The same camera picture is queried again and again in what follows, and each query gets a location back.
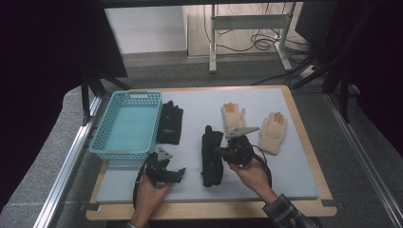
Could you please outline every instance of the white glove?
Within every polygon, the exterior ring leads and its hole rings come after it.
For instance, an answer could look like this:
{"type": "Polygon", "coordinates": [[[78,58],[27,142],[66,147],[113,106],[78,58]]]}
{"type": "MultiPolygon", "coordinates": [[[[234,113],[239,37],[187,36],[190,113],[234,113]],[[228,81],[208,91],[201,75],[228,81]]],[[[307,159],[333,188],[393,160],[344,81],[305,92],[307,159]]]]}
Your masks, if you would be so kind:
{"type": "Polygon", "coordinates": [[[238,104],[228,103],[221,107],[221,115],[224,120],[225,129],[227,134],[234,130],[235,127],[245,126],[245,108],[239,112],[238,104]]]}
{"type": "Polygon", "coordinates": [[[265,118],[261,125],[259,147],[262,150],[278,154],[286,127],[287,119],[281,113],[270,113],[269,117],[265,118]]]}

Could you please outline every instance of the human arm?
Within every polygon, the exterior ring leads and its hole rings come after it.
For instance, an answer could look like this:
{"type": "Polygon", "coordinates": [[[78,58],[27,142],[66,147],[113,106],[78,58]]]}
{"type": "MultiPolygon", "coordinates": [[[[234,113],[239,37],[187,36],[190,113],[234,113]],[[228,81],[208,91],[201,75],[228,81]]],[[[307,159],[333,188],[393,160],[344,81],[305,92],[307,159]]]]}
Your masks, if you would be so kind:
{"type": "Polygon", "coordinates": [[[228,163],[240,180],[254,191],[265,203],[263,211],[277,227],[317,228],[317,224],[306,218],[284,195],[277,195],[270,187],[262,165],[256,160],[245,167],[228,163]]]}
{"type": "Polygon", "coordinates": [[[152,213],[163,202],[171,185],[172,183],[167,182],[163,188],[158,189],[153,185],[151,179],[146,174],[143,174],[137,192],[136,210],[126,227],[131,228],[129,225],[131,224],[136,228],[144,228],[152,213]]]}

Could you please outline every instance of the human hand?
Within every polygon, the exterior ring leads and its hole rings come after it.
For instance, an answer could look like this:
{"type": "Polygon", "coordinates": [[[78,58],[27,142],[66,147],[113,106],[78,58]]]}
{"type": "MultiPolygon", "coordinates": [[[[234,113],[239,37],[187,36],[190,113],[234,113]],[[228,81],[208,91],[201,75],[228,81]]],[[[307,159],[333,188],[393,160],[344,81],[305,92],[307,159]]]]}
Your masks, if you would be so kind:
{"type": "Polygon", "coordinates": [[[260,129],[259,148],[278,154],[281,141],[284,139],[287,119],[280,112],[270,113],[260,129]]]}
{"type": "Polygon", "coordinates": [[[243,167],[230,162],[228,165],[237,173],[243,184],[254,191],[266,204],[276,201],[278,196],[270,187],[267,174],[258,160],[254,158],[243,167]]]}
{"type": "Polygon", "coordinates": [[[238,104],[228,103],[221,107],[221,115],[224,120],[225,130],[227,134],[232,131],[235,127],[244,127],[245,123],[245,108],[239,111],[238,104]]]}
{"type": "Polygon", "coordinates": [[[130,223],[137,228],[143,228],[151,214],[160,206],[172,183],[167,182],[163,188],[156,188],[151,179],[143,174],[139,182],[139,189],[136,198],[136,210],[133,213],[130,223]]]}

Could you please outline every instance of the white board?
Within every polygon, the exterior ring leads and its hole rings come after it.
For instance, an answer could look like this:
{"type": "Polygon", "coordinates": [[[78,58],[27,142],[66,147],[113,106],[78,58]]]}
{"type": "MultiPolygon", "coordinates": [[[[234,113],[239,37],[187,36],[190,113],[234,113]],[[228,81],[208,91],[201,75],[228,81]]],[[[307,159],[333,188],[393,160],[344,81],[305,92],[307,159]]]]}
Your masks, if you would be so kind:
{"type": "MultiPolygon", "coordinates": [[[[181,183],[173,185],[166,196],[170,201],[207,200],[257,200],[254,192],[223,163],[221,185],[202,186],[202,135],[207,125],[213,130],[224,131],[221,106],[238,103],[245,108],[247,126],[260,127],[270,112],[280,111],[288,120],[286,135],[277,155],[265,153],[272,172],[273,189],[291,200],[311,200],[318,197],[317,184],[306,159],[291,113],[279,88],[245,90],[209,90],[164,92],[163,102],[173,101],[183,108],[182,136],[179,145],[161,144],[172,154],[167,169],[186,171],[181,183]]],[[[259,132],[247,135],[252,145],[259,145],[259,132]]],[[[226,146],[223,138],[221,146],[226,146]]],[[[141,165],[133,162],[112,161],[101,184],[97,201],[102,203],[128,202],[132,200],[134,181],[141,165]]]]}

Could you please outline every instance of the table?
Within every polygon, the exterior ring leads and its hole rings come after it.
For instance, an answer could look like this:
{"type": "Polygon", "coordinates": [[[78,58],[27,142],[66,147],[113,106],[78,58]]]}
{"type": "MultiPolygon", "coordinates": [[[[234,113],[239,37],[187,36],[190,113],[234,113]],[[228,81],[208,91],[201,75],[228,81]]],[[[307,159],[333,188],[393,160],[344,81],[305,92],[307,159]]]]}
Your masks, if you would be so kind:
{"type": "MultiPolygon", "coordinates": [[[[292,200],[298,210],[308,217],[328,217],[336,214],[336,204],[318,164],[315,151],[299,117],[296,104],[290,90],[284,85],[266,86],[230,86],[230,87],[197,87],[197,88],[163,88],[160,91],[190,91],[190,90],[242,90],[280,88],[292,115],[298,136],[303,146],[305,156],[310,164],[319,197],[317,199],[292,200]]],[[[87,210],[86,217],[90,220],[126,220],[130,219],[134,209],[131,203],[97,204],[96,197],[108,167],[104,161],[90,203],[96,205],[94,210],[87,210]]],[[[265,218],[261,210],[262,201],[205,201],[205,202],[165,202],[153,214],[151,219],[239,219],[265,218]]]]}

